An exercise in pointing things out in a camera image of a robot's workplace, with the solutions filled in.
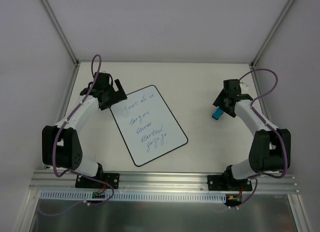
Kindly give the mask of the small black-framed whiteboard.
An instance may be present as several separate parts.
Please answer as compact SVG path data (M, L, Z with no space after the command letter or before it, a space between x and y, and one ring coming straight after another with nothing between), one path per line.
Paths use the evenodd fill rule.
M135 166L141 167L188 143L188 138L155 85L127 95L111 108Z

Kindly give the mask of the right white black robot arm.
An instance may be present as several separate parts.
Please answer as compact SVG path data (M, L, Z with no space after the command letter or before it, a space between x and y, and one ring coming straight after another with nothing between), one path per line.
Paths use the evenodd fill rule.
M291 165L291 133L281 129L261 115L253 106L249 94L243 94L238 79L223 82L223 89L214 101L223 113L239 117L253 135L248 158L229 165L225 171L209 184L211 190L240 190L259 175L282 178Z

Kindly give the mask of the blue whiteboard eraser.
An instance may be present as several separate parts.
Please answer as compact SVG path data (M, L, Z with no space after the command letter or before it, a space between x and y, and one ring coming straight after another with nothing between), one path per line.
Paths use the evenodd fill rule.
M223 111L217 107L215 112L212 114L212 117L215 119L215 120L218 120L222 115L223 115Z

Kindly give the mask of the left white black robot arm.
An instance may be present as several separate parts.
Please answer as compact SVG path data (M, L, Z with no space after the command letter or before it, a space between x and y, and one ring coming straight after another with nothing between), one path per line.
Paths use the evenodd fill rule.
M87 176L86 181L94 188L104 183L102 165L84 157L79 132L87 120L98 110L111 108L127 96L118 79L113 80L108 73L96 73L88 87L80 92L76 106L53 126L45 126L42 130L42 162L52 166L57 177L57 168L78 175Z

